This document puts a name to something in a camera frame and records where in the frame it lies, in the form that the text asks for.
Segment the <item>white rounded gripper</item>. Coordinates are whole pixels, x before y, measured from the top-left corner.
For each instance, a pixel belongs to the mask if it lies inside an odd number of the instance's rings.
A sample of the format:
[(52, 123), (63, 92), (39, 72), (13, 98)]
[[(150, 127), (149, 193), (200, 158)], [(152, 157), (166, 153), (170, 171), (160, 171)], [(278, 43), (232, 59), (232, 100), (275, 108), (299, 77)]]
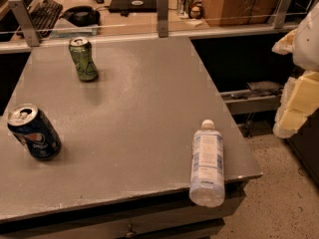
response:
[[(304, 70), (319, 71), (319, 3), (294, 29), (277, 41), (272, 52), (287, 55)], [(289, 138), (319, 109), (319, 73), (305, 72), (298, 79), (289, 78), (284, 86), (273, 133)]]

